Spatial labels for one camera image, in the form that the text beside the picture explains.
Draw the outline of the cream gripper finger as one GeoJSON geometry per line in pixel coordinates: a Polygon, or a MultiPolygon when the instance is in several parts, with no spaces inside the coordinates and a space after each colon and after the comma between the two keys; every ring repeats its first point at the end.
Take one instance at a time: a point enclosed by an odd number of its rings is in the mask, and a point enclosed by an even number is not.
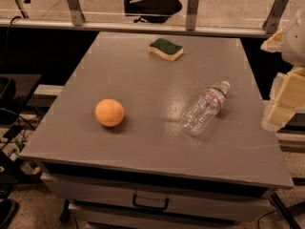
{"type": "Polygon", "coordinates": [[[262,43],[260,49],[264,52],[282,52],[284,31],[284,28],[278,29],[275,34],[262,43]]]}
{"type": "Polygon", "coordinates": [[[261,126],[265,131],[277,132],[305,106],[305,68],[294,66],[287,73],[278,73],[269,97],[261,126]]]}

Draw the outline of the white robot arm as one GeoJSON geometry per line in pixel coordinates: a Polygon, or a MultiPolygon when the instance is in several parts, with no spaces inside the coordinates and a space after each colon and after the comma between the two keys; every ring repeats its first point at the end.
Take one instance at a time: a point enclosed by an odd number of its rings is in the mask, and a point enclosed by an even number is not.
{"type": "Polygon", "coordinates": [[[280,52],[282,59],[293,66],[274,78],[261,120],[265,131],[277,132],[305,106],[305,7],[295,13],[285,28],[264,41],[260,49],[280,52]]]}

